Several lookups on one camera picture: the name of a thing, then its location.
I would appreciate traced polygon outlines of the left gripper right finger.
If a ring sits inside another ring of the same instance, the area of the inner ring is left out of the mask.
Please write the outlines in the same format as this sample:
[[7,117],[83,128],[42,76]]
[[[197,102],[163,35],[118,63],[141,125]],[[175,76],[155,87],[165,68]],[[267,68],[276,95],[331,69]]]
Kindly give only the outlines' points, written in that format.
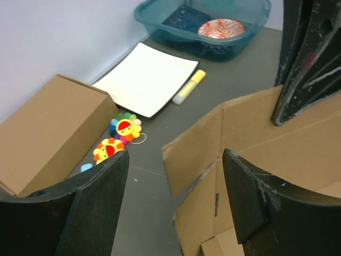
[[230,149],[222,162],[245,255],[340,255],[340,198],[292,184]]

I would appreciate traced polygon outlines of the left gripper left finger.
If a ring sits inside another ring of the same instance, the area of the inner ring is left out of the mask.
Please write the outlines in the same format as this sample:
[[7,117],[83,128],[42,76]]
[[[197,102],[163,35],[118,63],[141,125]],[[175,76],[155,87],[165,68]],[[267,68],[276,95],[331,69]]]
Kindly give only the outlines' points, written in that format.
[[1,199],[1,255],[110,255],[128,151],[26,197]]

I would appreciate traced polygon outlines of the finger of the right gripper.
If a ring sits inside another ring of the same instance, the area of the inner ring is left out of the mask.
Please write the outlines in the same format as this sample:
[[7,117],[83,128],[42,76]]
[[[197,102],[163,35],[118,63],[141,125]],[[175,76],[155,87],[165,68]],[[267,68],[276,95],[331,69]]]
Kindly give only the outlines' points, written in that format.
[[340,93],[340,1],[284,1],[283,13],[275,126]]

